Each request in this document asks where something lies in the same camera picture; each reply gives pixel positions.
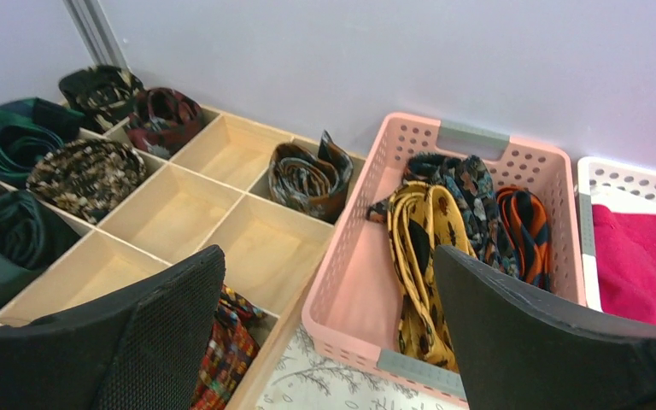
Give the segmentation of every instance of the dark green necktie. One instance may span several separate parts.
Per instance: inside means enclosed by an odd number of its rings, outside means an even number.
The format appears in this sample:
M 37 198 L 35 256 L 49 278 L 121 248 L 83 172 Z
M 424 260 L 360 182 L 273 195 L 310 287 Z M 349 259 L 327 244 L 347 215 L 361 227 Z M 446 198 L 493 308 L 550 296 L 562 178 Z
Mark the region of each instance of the dark green necktie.
M 0 196 L 0 308 L 78 240 L 71 226 L 31 193 Z
M 23 188 L 33 166 L 79 135 L 84 115 L 27 98 L 0 105 L 0 181 Z

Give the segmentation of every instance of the wooden organizer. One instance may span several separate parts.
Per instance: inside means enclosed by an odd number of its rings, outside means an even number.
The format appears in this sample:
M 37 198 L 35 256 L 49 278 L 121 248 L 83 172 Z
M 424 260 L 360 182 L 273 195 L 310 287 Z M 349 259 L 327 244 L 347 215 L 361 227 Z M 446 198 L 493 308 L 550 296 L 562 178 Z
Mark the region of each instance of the wooden organizer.
M 138 151 L 148 179 L 97 225 L 46 204 L 82 238 L 0 310 L 0 325 L 26 325 L 94 300 L 217 244 L 225 252 L 225 284 L 270 316 L 256 336 L 261 352 L 228 406 L 251 408 L 292 337 L 334 226 L 268 198 L 275 146 L 294 142 L 317 155 L 318 143 L 202 108 L 209 124 L 169 161 Z M 79 137 L 130 144 L 125 124 Z M 364 159 L 350 155 L 352 190 Z

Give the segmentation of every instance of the white wall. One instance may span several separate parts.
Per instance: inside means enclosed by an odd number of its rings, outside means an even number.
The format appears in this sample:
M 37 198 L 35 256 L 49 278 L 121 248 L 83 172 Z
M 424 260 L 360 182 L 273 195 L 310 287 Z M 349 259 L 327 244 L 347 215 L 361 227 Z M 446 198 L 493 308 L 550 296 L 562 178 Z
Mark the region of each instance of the white wall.
M 61 0 L 0 0 L 0 103 L 63 99 L 65 74 L 93 64 Z
M 656 1 L 101 3 L 148 85 L 309 137 L 404 110 L 656 168 Z

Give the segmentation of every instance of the pink cloth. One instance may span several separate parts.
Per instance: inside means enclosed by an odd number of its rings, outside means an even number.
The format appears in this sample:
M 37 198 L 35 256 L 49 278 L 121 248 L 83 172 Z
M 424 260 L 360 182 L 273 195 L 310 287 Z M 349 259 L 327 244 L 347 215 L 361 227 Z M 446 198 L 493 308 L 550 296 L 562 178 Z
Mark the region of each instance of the pink cloth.
M 592 213 L 602 310 L 656 325 L 656 215 Z

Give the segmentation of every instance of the rolled necktie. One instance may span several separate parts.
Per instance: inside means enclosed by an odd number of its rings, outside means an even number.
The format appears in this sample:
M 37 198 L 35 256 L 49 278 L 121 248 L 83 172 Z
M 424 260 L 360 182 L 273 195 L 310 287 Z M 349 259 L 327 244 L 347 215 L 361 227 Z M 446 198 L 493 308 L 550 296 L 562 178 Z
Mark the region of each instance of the rolled necktie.
M 476 257 L 461 212 L 443 185 L 409 181 L 396 190 L 383 212 L 369 219 L 386 224 L 391 259 L 402 296 L 399 351 L 454 372 L 459 366 L 451 348 L 434 278 L 434 250 L 452 245 Z
M 37 162 L 79 135 L 83 119 L 41 98 L 0 105 L 0 181 L 23 188 Z
M 197 102 L 170 88 L 153 88 L 135 97 L 126 135 L 137 149 L 168 159 L 207 124 Z
M 264 317 L 259 308 L 223 285 L 190 410 L 221 410 L 227 406 L 259 351 L 246 325 Z
M 134 97 L 144 90 L 129 70 L 98 65 L 71 73 L 59 81 L 69 107 L 86 115 L 84 127 L 105 133 L 132 111 Z
M 0 308 L 79 241 L 29 192 L 0 196 Z
M 50 152 L 26 188 L 44 201 L 96 224 L 147 179 L 137 151 L 106 139 L 78 139 Z
M 352 175 L 349 155 L 325 131 L 317 157 L 300 145 L 282 143 L 267 171 L 273 201 L 331 224 L 346 206 Z
M 500 221 L 491 175 L 479 157 L 472 155 L 461 160 L 418 153 L 408 160 L 403 180 L 445 186 L 461 211 L 477 258 L 500 272 L 519 277 L 517 257 Z M 385 206 L 385 200 L 374 205 L 376 210 Z
M 550 291 L 552 250 L 549 218 L 542 201 L 518 186 L 498 190 L 496 201 L 518 255 L 519 278 Z

